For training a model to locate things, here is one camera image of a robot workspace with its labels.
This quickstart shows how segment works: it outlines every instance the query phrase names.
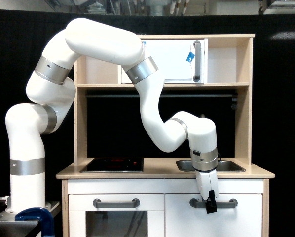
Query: blue clamp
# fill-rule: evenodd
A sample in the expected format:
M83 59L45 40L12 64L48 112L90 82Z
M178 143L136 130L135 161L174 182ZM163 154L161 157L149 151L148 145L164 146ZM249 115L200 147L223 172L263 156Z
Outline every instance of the blue clamp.
M34 207L19 212L15 221L39 220L42 237L54 237L54 220L51 213L42 207Z

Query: blue sticker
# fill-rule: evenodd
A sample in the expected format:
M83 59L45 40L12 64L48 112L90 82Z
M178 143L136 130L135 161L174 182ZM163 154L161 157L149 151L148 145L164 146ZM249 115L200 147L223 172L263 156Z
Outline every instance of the blue sticker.
M190 52L187 59L186 59L186 61L191 63L194 57L195 57L195 55L192 52Z

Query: oven door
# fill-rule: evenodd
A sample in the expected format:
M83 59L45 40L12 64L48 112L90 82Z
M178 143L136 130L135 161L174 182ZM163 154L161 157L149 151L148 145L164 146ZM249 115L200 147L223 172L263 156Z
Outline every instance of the oven door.
M70 237L164 237L164 195L69 195L69 228Z

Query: oven window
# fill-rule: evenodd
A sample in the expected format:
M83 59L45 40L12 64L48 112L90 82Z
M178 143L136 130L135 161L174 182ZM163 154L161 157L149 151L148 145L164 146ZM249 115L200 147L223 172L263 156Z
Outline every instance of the oven window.
M147 237L147 211L87 211L87 237Z

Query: drawer handle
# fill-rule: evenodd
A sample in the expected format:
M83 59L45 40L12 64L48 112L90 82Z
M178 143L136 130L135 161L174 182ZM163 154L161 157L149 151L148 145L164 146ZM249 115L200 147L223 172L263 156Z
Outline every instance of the drawer handle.
M140 206L140 200L133 199L126 202L101 202L99 199L93 201L95 208L136 208Z
M190 206L194 208L206 208L206 203L204 201L198 201L197 199L191 199L189 202ZM237 200L231 199L226 202L217 202L217 208L227 209L227 208L235 208L237 206Z

